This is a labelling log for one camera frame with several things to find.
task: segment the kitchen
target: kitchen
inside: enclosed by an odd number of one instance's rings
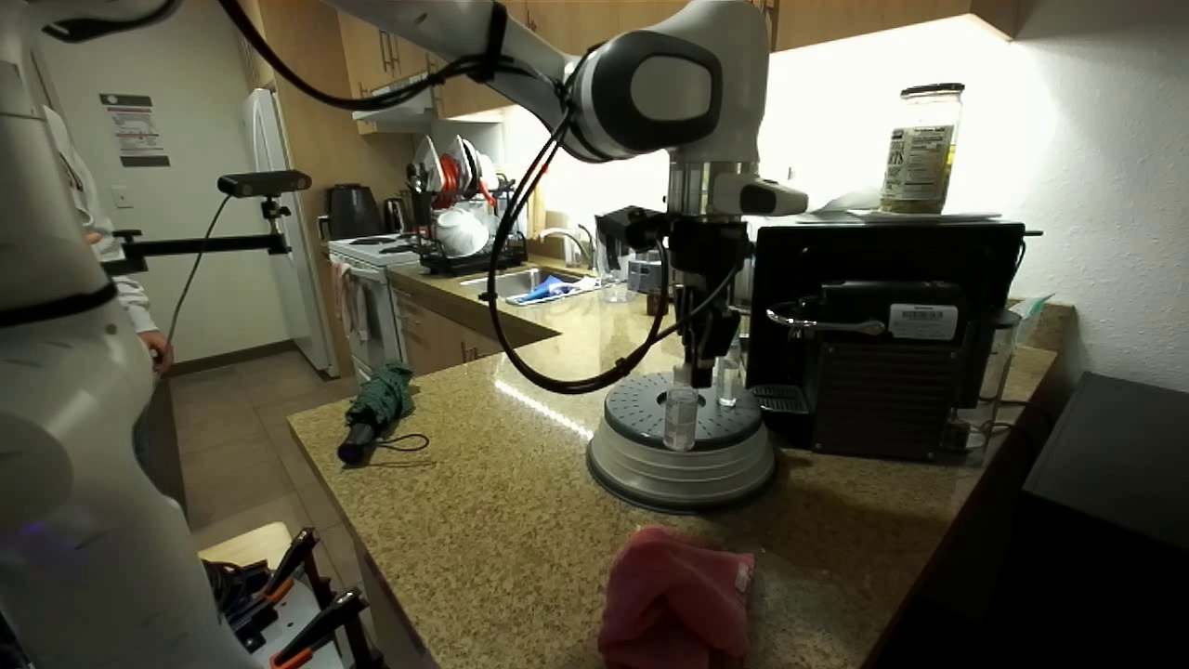
[[[1163,5],[1040,0],[1014,40],[986,45],[970,62],[951,62],[951,45],[929,52],[915,37],[911,45],[872,37],[872,45],[788,52],[774,62],[763,134],[764,173],[791,173],[812,196],[878,183],[894,90],[908,78],[960,74],[970,99],[951,207],[1008,212],[1044,229],[1030,247],[1014,292],[1054,292],[1076,306],[1076,369],[1189,390],[1185,341],[1170,339],[1189,321],[1181,302],[1189,247],[1185,227],[1178,227],[1185,196],[1170,183],[1189,156],[1178,123],[1178,108],[1185,108],[1185,82],[1178,82],[1185,45],[1178,45],[1178,35],[1185,21],[1181,7]],[[177,26],[161,31],[80,52],[62,50],[44,62],[72,126],[77,126],[80,154],[96,162],[103,196],[119,207],[114,216],[148,235],[194,235],[215,204],[213,177],[244,167],[236,115],[250,78],[236,40],[213,7],[187,5]],[[187,62],[177,62],[187,74],[166,69],[170,61],[152,61],[162,50],[170,57],[187,52]],[[96,108],[103,90],[146,90],[161,99],[162,130],[176,126],[166,149],[177,156],[166,183],[109,161],[111,136]],[[335,161],[340,142],[328,142],[335,149],[324,149],[307,170]],[[369,136],[360,145],[370,149],[363,156],[379,162],[376,170],[390,177],[370,186],[395,195],[414,142]],[[236,227],[230,221],[225,229],[257,229],[257,221],[240,212]],[[148,271],[156,310],[170,306],[177,276],[166,265]],[[209,265],[183,321],[177,361],[285,341],[266,282],[266,268],[250,258]]]

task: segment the metal stand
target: metal stand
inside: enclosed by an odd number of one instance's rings
[[[713,390],[700,390],[700,447],[680,453],[660,441],[665,390],[670,377],[632,377],[604,399],[586,448],[592,474],[656,509],[719,509],[763,494],[775,473],[775,448],[749,393],[716,405]]]

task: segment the bottle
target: bottle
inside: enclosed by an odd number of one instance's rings
[[[691,387],[691,372],[685,364],[672,369],[672,387],[665,393],[665,447],[693,448],[700,441],[700,390]]]
[[[716,405],[732,410],[744,393],[744,341],[737,339],[732,349],[716,361]]]
[[[924,212],[942,207],[954,161],[954,126],[962,115],[960,82],[911,84],[904,90],[904,110],[890,130],[887,170],[885,170],[885,212]]]

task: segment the pink object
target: pink object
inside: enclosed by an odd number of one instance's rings
[[[610,669],[723,669],[747,654],[749,555],[638,529],[610,567],[597,652]]]

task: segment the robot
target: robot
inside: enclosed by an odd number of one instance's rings
[[[215,613],[177,504],[132,461],[152,364],[75,229],[22,50],[36,21],[84,40],[152,26],[176,5],[44,0],[36,10],[61,17],[44,21],[25,0],[0,0],[0,627],[44,669],[257,667]],[[686,369],[705,383],[737,332],[716,285],[744,259],[740,216],[805,204],[757,177],[764,26],[755,5],[691,0],[586,57],[551,50],[494,0],[335,5],[442,57],[511,62],[487,84],[565,126],[556,142],[578,161],[672,154],[672,292]]]

